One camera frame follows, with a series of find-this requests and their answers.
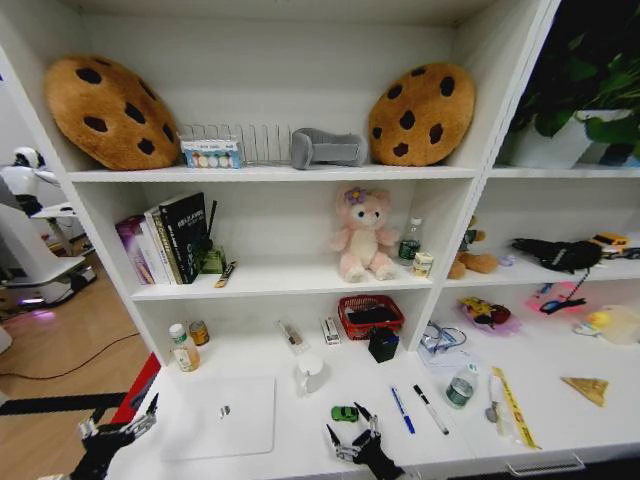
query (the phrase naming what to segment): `black book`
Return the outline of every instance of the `black book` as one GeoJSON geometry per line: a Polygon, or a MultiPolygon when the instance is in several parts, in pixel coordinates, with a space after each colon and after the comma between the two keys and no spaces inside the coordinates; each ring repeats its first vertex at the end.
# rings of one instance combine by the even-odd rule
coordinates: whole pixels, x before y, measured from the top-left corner
{"type": "Polygon", "coordinates": [[[204,193],[185,194],[158,205],[183,283],[200,272],[203,239],[207,236],[204,193]]]}

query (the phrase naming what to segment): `blue marker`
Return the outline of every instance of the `blue marker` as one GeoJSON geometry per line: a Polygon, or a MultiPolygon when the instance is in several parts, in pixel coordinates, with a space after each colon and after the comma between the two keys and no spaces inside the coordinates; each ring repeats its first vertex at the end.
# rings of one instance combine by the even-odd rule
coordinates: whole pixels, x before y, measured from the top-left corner
{"type": "Polygon", "coordinates": [[[406,423],[409,428],[409,433],[413,435],[416,433],[416,429],[413,428],[411,419],[409,418],[409,415],[407,415],[407,411],[404,409],[404,405],[402,404],[402,400],[400,400],[400,395],[398,395],[398,389],[396,387],[391,387],[391,395],[393,395],[396,405],[398,405],[398,410],[400,410],[400,414],[402,415],[402,418],[404,418],[404,423],[406,423]]]}

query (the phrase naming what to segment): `brown plush toy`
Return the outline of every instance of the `brown plush toy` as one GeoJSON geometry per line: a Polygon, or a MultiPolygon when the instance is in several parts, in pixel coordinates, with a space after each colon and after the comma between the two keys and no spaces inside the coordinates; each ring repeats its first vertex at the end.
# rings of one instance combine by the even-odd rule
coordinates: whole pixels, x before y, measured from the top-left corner
{"type": "Polygon", "coordinates": [[[107,168],[168,167],[178,156],[176,124],[162,99],[113,60],[58,60],[46,74],[45,93],[62,133],[107,168]]]}
{"type": "Polygon", "coordinates": [[[473,115],[475,88],[457,65],[432,63],[400,77],[369,114],[372,157],[386,165],[425,166],[458,146],[473,115]]]}
{"type": "Polygon", "coordinates": [[[448,278],[455,280],[460,279],[464,277],[467,269],[478,273],[491,273],[498,267],[498,259],[495,255],[489,253],[473,255],[468,253],[469,245],[473,242],[481,242],[486,238],[486,233],[483,230],[471,230],[471,227],[475,225],[475,223],[476,217],[474,215],[471,217],[469,229],[467,229],[462,238],[460,251],[456,254],[453,265],[451,265],[448,278]]]}

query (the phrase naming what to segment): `drawer handle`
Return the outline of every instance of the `drawer handle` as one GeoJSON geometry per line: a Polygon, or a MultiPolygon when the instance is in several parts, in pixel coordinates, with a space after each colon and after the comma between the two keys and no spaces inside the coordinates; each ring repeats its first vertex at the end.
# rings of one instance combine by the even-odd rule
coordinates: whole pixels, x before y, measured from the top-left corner
{"type": "Polygon", "coordinates": [[[584,462],[580,460],[575,453],[573,454],[573,460],[573,463],[569,463],[567,465],[524,468],[514,468],[509,462],[507,462],[507,469],[509,469],[509,473],[514,477],[533,477],[536,475],[549,475],[552,473],[579,472],[587,468],[584,462]]]}

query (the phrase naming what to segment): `teddy bear ear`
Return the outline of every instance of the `teddy bear ear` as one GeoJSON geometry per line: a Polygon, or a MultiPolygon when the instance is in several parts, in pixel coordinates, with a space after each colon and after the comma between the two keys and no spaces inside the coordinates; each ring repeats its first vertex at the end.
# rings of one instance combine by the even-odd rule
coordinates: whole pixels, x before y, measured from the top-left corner
{"type": "Polygon", "coordinates": [[[369,195],[371,195],[374,198],[377,198],[383,203],[386,203],[386,204],[391,203],[391,194],[389,193],[388,190],[376,188],[375,190],[372,190],[371,192],[369,192],[369,195]]]}
{"type": "Polygon", "coordinates": [[[336,210],[340,211],[341,209],[347,206],[347,197],[346,193],[349,190],[353,190],[353,185],[345,185],[338,189],[338,194],[336,195],[336,210]]]}

